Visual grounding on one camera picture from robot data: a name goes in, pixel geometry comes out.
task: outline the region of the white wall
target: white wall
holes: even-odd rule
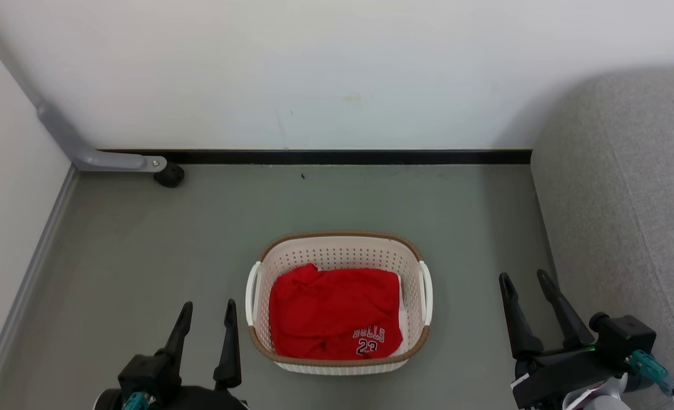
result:
[[[0,333],[68,169],[0,62]]]
[[[674,0],[0,0],[98,147],[531,147],[577,80],[674,63]]]

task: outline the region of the white label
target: white label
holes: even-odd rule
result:
[[[523,382],[523,381],[525,381],[525,380],[527,380],[527,379],[529,379],[529,373],[525,374],[524,376],[520,377],[519,379],[516,379],[516,380],[515,380],[514,382],[512,382],[512,384],[510,384],[509,386],[511,386],[511,387],[512,387],[512,390],[514,390],[514,387],[516,387],[517,384],[519,384],[519,383],[521,383],[521,382]]]

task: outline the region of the basket rim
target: basket rim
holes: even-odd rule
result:
[[[279,244],[283,242],[290,241],[292,239],[306,239],[306,238],[320,238],[320,237],[329,237],[329,236],[362,236],[368,238],[378,238],[378,239],[389,239],[392,241],[399,242],[410,249],[412,254],[416,257],[416,260],[423,260],[421,252],[418,251],[418,248],[415,247],[407,239],[401,238],[400,236],[392,235],[391,233],[379,233],[371,231],[314,231],[314,232],[305,232],[305,233],[294,233],[291,235],[283,236],[274,242],[272,242],[264,254],[261,255],[260,262],[264,262],[266,255],[274,249]],[[423,344],[428,339],[428,333],[430,332],[430,325],[425,325],[423,331],[421,332],[418,342],[408,350],[408,352],[402,353],[398,356],[389,356],[388,358],[381,359],[365,359],[365,360],[313,360],[313,359],[299,359],[299,358],[288,358],[287,356],[279,356],[276,353],[269,352],[269,350],[261,344],[261,341],[258,339],[256,334],[256,327],[249,326],[249,334],[251,335],[251,342],[254,346],[262,353],[262,355],[269,358],[269,360],[277,363],[285,363],[290,365],[298,366],[315,366],[315,367],[363,367],[363,366],[379,366],[379,365],[388,365],[392,363],[399,363],[405,360],[412,358],[415,353],[418,353],[423,347]]]
[[[391,241],[400,242],[405,245],[407,249],[410,249],[412,254],[416,257],[417,260],[423,260],[421,252],[418,251],[418,248],[415,247],[410,241],[405,238],[401,238],[397,235],[392,235],[391,233],[379,233],[371,231],[314,231],[314,232],[305,232],[305,233],[293,233],[291,235],[282,236],[281,238],[273,241],[266,247],[266,250],[261,254],[260,262],[264,262],[264,258],[269,252],[272,251],[277,245],[282,244],[286,241],[291,241],[293,239],[307,239],[307,238],[323,238],[329,236],[362,236],[367,238],[378,238],[378,239],[389,239]]]
[[[379,365],[389,365],[392,363],[399,363],[405,360],[412,358],[415,353],[418,353],[423,347],[423,344],[428,339],[428,333],[430,332],[430,325],[424,326],[423,331],[421,332],[421,337],[418,338],[418,342],[408,350],[408,352],[403,353],[398,356],[390,356],[389,358],[381,359],[365,359],[365,360],[314,360],[314,359],[299,359],[299,358],[288,358],[287,356],[279,356],[276,353],[269,352],[266,350],[266,347],[261,344],[261,341],[258,340],[258,335],[256,335],[256,328],[249,326],[249,334],[251,335],[251,342],[253,342],[256,349],[266,356],[269,360],[277,363],[285,363],[289,365],[298,365],[298,366],[314,366],[314,367],[363,367],[363,366],[379,366]]]

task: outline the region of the black baseboard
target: black baseboard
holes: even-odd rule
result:
[[[178,164],[439,165],[528,164],[532,150],[108,150],[160,155]]]

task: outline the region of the basket handle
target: basket handle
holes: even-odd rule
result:
[[[430,326],[433,319],[433,281],[430,278],[428,265],[422,260],[418,262],[421,266],[421,302],[423,303],[423,323]]]
[[[251,272],[248,274],[248,283],[246,283],[246,323],[249,326],[253,326],[253,292],[256,290],[256,280],[258,278],[258,267],[261,265],[261,262],[254,263],[251,268]]]

